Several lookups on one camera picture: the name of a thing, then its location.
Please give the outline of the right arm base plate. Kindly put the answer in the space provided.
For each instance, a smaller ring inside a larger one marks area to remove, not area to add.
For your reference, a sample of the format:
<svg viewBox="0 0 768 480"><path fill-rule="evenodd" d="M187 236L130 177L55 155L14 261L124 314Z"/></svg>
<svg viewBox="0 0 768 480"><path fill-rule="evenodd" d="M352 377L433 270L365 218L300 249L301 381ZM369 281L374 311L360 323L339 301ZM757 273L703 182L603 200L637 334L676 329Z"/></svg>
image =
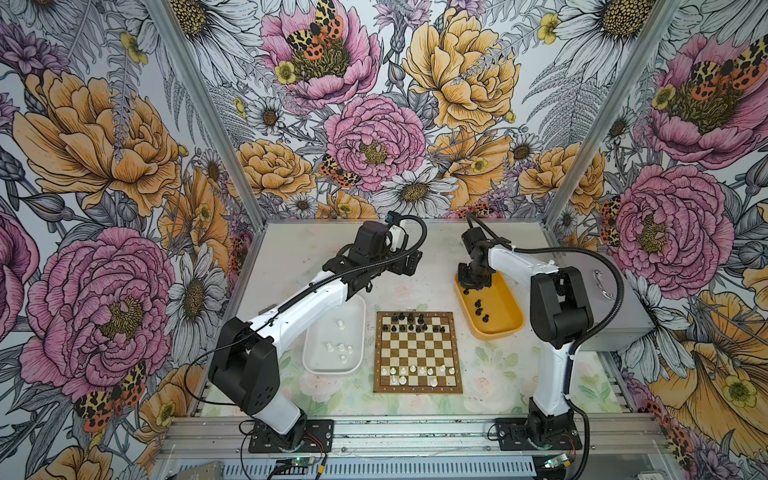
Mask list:
<svg viewBox="0 0 768 480"><path fill-rule="evenodd" d="M534 417L499 418L489 436L502 451L567 450L582 448L575 422L567 416L553 419Z"/></svg>

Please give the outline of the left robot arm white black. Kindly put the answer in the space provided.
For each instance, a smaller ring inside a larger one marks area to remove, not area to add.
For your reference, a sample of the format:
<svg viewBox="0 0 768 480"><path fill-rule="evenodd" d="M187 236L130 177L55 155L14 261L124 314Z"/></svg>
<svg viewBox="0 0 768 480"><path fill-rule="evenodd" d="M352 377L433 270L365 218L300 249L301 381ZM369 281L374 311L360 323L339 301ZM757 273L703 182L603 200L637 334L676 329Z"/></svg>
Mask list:
<svg viewBox="0 0 768 480"><path fill-rule="evenodd" d="M412 276L427 239L425 221L391 211L383 222L365 221L352 243L327 260L292 297L263 313L222 327L208 379L243 413L269 427L289 448L306 431L306 413L280 392L285 350L322 316L344 305L389 271Z"/></svg>

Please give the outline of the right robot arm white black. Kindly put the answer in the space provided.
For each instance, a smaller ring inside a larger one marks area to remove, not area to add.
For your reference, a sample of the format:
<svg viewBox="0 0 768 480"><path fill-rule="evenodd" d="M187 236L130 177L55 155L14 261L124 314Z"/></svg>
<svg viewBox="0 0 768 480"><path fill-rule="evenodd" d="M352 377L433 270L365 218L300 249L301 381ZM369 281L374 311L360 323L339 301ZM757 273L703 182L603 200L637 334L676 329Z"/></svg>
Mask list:
<svg viewBox="0 0 768 480"><path fill-rule="evenodd" d="M458 266L458 281L465 290L492 285L499 272L529 286L529 324L544 343L539 359L539 381L529 401L525 422L529 442L544 447L575 430L570 397L576 342L594 324L580 271L555 261L537 258L553 248L519 248L501 237L487 237L480 226L461 236L470 261Z"/></svg>

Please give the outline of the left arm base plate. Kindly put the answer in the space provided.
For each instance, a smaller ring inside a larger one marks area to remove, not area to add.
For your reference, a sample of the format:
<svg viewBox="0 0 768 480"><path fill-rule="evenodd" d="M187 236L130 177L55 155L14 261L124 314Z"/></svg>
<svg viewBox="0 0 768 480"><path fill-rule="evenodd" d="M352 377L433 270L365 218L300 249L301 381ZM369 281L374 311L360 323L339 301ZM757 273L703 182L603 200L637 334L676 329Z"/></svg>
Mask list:
<svg viewBox="0 0 768 480"><path fill-rule="evenodd" d="M332 449L335 422L330 419L300 419L285 435L257 420L249 434L247 450L252 454L328 453Z"/></svg>

